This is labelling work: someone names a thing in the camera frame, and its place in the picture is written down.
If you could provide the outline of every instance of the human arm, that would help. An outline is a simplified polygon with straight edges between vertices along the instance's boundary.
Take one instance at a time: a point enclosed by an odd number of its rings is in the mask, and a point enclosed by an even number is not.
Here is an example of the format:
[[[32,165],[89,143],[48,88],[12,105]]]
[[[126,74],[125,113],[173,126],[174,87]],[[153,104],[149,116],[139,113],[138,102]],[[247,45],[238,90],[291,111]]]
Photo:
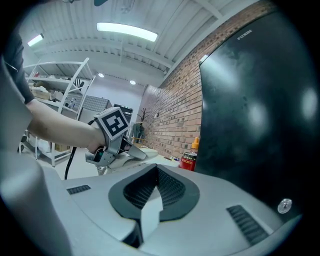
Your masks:
[[[28,130],[46,141],[87,148],[90,152],[105,145],[102,131],[84,122],[59,114],[36,99],[26,104],[33,119]]]

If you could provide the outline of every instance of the white wall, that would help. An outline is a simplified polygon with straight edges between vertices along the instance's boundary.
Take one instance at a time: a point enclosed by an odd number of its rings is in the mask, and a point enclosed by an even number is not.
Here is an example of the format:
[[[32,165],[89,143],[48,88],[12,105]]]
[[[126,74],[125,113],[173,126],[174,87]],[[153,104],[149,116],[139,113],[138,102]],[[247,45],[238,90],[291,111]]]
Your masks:
[[[131,122],[136,122],[143,93],[144,87],[141,85],[132,85],[127,80],[107,75],[104,78],[97,75],[87,95],[107,99],[112,105],[119,104],[133,109]]]

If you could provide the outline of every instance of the black cable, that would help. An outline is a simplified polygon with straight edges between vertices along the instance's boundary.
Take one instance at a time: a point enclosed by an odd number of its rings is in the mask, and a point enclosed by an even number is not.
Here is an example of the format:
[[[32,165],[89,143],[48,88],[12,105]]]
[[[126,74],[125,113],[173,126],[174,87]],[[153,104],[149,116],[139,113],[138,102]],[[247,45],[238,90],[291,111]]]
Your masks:
[[[90,122],[88,122],[88,125],[92,125],[94,123],[94,121],[96,121],[96,118],[91,120]],[[69,173],[69,168],[70,168],[70,165],[72,163],[72,160],[74,159],[74,155],[76,153],[76,149],[77,147],[74,146],[73,149],[72,149],[72,152],[71,152],[71,155],[70,155],[70,158],[69,158],[69,161],[66,165],[66,168],[65,168],[65,172],[64,172],[64,179],[67,180],[68,179],[68,173]]]

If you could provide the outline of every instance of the ceiling light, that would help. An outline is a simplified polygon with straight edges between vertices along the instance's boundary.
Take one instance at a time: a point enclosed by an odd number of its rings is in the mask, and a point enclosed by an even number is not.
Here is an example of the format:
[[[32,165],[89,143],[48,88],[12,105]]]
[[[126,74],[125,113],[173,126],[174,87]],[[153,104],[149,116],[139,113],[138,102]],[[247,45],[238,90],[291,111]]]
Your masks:
[[[33,46],[34,44],[40,42],[42,39],[44,39],[44,36],[42,34],[39,34],[34,39],[30,40],[28,42],[28,45],[29,46]]]
[[[152,42],[156,41],[157,34],[153,33],[151,31],[135,27],[135,26],[129,26],[129,25],[123,25],[123,24],[117,24],[117,23],[103,23],[98,22],[96,24],[96,29],[98,31],[109,31],[109,32],[118,32],[118,33],[124,33],[140,38],[144,38],[147,40],[150,40]]]

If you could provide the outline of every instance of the yellow bottle cap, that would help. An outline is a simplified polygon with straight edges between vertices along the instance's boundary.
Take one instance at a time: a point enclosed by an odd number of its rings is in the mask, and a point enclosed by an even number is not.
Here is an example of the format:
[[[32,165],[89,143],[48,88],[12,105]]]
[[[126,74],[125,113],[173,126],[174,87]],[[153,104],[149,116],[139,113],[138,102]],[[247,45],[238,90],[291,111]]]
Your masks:
[[[197,150],[199,148],[199,137],[195,137],[193,143],[191,144],[191,148]]]

